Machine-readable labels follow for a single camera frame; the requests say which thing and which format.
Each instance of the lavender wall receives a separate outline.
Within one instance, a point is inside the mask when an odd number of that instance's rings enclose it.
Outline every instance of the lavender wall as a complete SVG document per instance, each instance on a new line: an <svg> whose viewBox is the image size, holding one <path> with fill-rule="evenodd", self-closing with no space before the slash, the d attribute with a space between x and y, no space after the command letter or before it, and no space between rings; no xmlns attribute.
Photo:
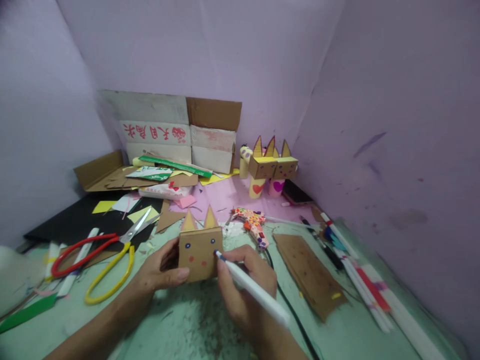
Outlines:
<svg viewBox="0 0 480 360"><path fill-rule="evenodd" d="M293 155L343 217L480 358L480 12L350 1Z"/></svg>
<svg viewBox="0 0 480 360"><path fill-rule="evenodd" d="M343 0L58 0L102 89L243 102L237 146L296 139Z"/></svg>
<svg viewBox="0 0 480 360"><path fill-rule="evenodd" d="M0 21L0 244L15 247L79 198L72 169L117 144L57 3L3 1Z"/></svg>

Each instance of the colorful glue gun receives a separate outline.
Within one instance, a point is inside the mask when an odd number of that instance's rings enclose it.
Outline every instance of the colorful glue gun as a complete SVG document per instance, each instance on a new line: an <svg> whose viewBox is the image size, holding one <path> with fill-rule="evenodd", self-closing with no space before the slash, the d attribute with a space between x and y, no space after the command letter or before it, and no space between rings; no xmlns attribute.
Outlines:
<svg viewBox="0 0 480 360"><path fill-rule="evenodd" d="M237 207L231 211L231 217L244 222L243 227L250 232L251 237L255 240L260 251L265 250L269 246L269 242L265 237L262 225L265 223L265 215L261 211L253 211L243 207Z"/></svg>

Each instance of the yellow cardboard tube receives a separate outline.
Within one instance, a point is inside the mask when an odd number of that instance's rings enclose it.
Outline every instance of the yellow cardboard tube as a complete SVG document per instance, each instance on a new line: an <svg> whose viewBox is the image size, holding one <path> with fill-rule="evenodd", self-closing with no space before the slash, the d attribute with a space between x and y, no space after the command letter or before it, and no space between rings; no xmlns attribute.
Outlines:
<svg viewBox="0 0 480 360"><path fill-rule="evenodd" d="M248 195L251 199L258 199L262 195L266 179L254 179L250 180L250 188L248 189Z"/></svg>
<svg viewBox="0 0 480 360"><path fill-rule="evenodd" d="M249 177L249 164L245 159L240 158L240 179L246 179Z"/></svg>

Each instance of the cardboard figure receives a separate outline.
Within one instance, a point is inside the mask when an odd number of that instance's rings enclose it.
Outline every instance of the cardboard figure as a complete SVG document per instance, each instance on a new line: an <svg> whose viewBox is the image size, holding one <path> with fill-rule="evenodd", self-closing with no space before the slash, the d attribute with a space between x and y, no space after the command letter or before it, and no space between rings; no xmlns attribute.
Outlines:
<svg viewBox="0 0 480 360"><path fill-rule="evenodd" d="M292 157L290 153L289 145L287 141L283 140L283 147L281 150L281 156L277 149L273 151L273 157L277 160L275 172L270 179L270 187L268 188L268 194L271 197L279 198L282 195L284 189L285 180L293 179L299 167L299 161Z"/></svg>
<svg viewBox="0 0 480 360"><path fill-rule="evenodd" d="M264 189L265 180L272 178L277 167L277 159L274 158L275 136L271 138L266 150L262 151L262 137L259 136L253 150L242 146L240 156L243 162L245 176L245 164L248 163L248 172L251 174L250 188L248 195L252 199L258 199ZM240 161L240 173L242 172L242 161Z"/></svg>
<svg viewBox="0 0 480 360"><path fill-rule="evenodd" d="M217 276L217 257L214 251L224 251L222 227L215 219L209 206L203 229L198 229L197 221L190 212L186 213L180 230L178 267L189 268L188 283Z"/></svg>

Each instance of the cardboard ear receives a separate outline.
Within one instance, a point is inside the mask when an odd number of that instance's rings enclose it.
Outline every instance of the cardboard ear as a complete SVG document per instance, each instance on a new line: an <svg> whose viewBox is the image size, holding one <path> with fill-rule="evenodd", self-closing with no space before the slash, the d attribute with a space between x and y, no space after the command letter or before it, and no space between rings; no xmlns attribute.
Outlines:
<svg viewBox="0 0 480 360"><path fill-rule="evenodd" d="M215 219L215 215L212 210L212 207L208 205L208 210L206 212L206 217L205 217L205 222L203 223L203 227L205 229L208 229L208 228L216 228L218 226L219 226L219 223L217 222L217 219Z"/></svg>
<svg viewBox="0 0 480 360"><path fill-rule="evenodd" d="M287 144L286 140L283 140L283 149L281 150L281 157L282 158L288 158L291 157L292 155L290 154L290 148L289 145Z"/></svg>
<svg viewBox="0 0 480 360"><path fill-rule="evenodd" d="M183 220L183 225L181 226L180 232L198 230L197 221L190 212L190 209L186 212L185 220Z"/></svg>
<svg viewBox="0 0 480 360"><path fill-rule="evenodd" d="M266 158L271 158L274 155L274 149L275 149L275 135L273 135L270 142L268 143L268 146L266 147L265 155L263 156Z"/></svg>
<svg viewBox="0 0 480 360"><path fill-rule="evenodd" d="M253 148L253 157L259 158L262 156L262 137L259 136L256 140L255 147Z"/></svg>

